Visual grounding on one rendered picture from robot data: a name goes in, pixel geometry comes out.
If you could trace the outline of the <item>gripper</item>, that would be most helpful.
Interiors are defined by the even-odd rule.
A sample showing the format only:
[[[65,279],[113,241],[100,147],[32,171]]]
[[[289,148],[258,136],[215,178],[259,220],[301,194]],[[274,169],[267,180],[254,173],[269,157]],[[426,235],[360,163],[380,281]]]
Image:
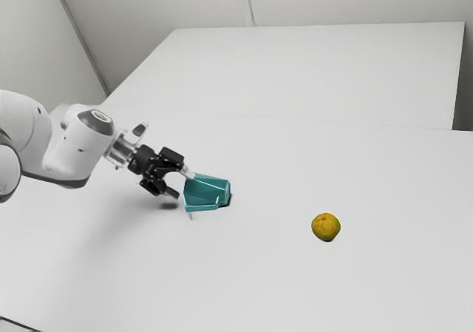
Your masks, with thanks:
[[[165,176],[177,172],[189,180],[195,178],[195,173],[185,164],[184,157],[165,146],[157,154],[147,145],[139,146],[127,169],[135,175],[142,175],[140,186],[150,194],[155,197],[167,195],[176,200],[180,193],[166,184]]]

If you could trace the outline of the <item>yellow-green round fruit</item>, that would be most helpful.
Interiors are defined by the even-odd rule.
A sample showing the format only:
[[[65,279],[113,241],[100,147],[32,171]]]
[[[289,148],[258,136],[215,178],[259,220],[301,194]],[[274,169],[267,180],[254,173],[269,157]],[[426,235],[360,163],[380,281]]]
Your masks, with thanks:
[[[333,241],[341,230],[339,219],[328,212],[318,214],[311,222],[313,234],[324,242]]]

